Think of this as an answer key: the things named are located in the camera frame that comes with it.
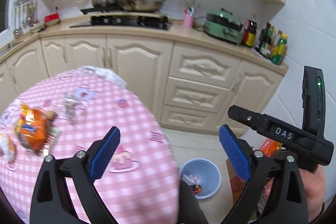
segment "pink utensil holder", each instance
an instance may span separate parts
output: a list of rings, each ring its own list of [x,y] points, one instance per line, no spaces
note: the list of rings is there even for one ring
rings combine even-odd
[[[186,14],[184,16],[183,27],[191,28],[193,26],[193,23],[194,23],[194,17],[189,14]]]

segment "tablecloth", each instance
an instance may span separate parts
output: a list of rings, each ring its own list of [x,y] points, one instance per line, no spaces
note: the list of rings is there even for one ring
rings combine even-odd
[[[64,109],[60,106],[65,94],[85,101],[74,122],[62,116]],[[53,123],[61,131],[52,151],[56,159],[87,150],[112,126],[117,126],[120,145],[103,177],[94,184],[102,200],[119,224],[176,223],[178,169],[155,117],[132,92],[83,70],[67,71],[39,82],[16,98],[2,116],[0,130],[15,142],[17,159],[11,165],[0,157],[0,186],[21,218],[29,219],[34,185],[43,161],[26,151],[13,133],[22,102],[58,112]],[[67,179],[67,183],[79,218],[89,222],[72,180]]]

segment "snack bag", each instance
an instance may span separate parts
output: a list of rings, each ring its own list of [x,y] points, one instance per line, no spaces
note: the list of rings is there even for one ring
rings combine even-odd
[[[45,143],[47,118],[39,108],[30,109],[26,104],[21,105],[21,118],[15,132],[20,143],[29,151],[36,152]]]
[[[0,155],[3,155],[5,161],[9,163],[14,163],[16,158],[16,146],[14,142],[2,132],[0,132]]]
[[[281,143],[274,141],[270,138],[267,138],[264,141],[263,145],[261,146],[260,151],[262,151],[267,157],[270,157],[274,151],[281,149],[282,149]]]

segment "blue gripper pad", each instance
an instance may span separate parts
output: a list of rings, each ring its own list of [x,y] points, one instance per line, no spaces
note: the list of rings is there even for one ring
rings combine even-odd
[[[104,137],[104,143],[91,160],[89,179],[92,183],[103,176],[114,152],[120,143],[120,131],[117,127],[112,128]]]
[[[219,129],[219,141],[239,178],[248,182],[251,178],[250,163],[237,143],[237,137],[224,125]]]

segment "screw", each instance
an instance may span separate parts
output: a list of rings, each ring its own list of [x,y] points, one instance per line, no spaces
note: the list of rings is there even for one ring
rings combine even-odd
[[[288,160],[289,162],[294,162],[294,161],[295,161],[294,157],[291,156],[291,155],[287,156],[287,160]]]
[[[77,152],[77,154],[76,154],[76,156],[77,156],[77,158],[84,158],[84,156],[85,156],[85,151],[79,151],[79,152]]]
[[[51,162],[53,160],[53,157],[48,155],[44,159],[45,159],[46,162]]]
[[[255,150],[254,151],[254,155],[257,157],[257,158],[262,158],[264,153],[261,152],[260,150]]]

